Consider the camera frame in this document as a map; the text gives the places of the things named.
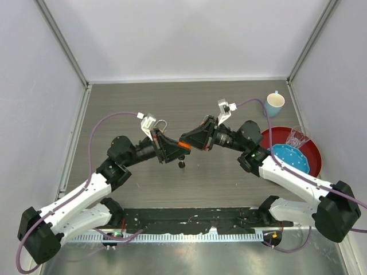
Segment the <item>orange black padlock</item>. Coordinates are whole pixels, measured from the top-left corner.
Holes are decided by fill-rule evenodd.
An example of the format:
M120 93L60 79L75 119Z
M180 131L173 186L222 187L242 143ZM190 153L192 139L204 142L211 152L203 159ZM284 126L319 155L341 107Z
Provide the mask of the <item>orange black padlock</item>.
M178 142L178 145L183 147L183 148L187 148L189 150L192 148L190 144L187 144L187 143L181 142L181 141Z

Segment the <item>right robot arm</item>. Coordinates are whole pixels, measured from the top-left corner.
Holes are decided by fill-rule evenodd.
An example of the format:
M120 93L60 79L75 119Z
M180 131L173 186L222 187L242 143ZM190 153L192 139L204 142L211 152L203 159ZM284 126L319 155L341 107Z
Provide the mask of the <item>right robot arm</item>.
M201 151L210 151L215 145L240 151L237 160L244 171L270 180L303 199L294 202L277 196L267 198L262 204L264 209L259 211L260 222L265 226L277 221L299 223L315 227L325 238L340 243L361 217L347 183L341 180L330 183L287 164L261 146L263 135L254 121L248 120L232 131L217 118L207 116L200 126L182 134L179 140Z

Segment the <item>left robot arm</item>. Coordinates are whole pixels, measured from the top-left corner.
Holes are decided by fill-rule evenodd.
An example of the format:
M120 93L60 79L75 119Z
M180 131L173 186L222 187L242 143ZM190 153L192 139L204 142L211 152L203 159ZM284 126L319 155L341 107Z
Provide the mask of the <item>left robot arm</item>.
M43 264L87 230L105 225L117 228L123 210L109 194L129 179L128 168L152 158L170 163L191 152L190 145L166 137L159 129L149 134L137 145L126 136L116 137L107 151L108 158L90 172L84 183L48 206L26 209L17 234L20 245L16 262L20 262L19 255L26 249L36 264Z

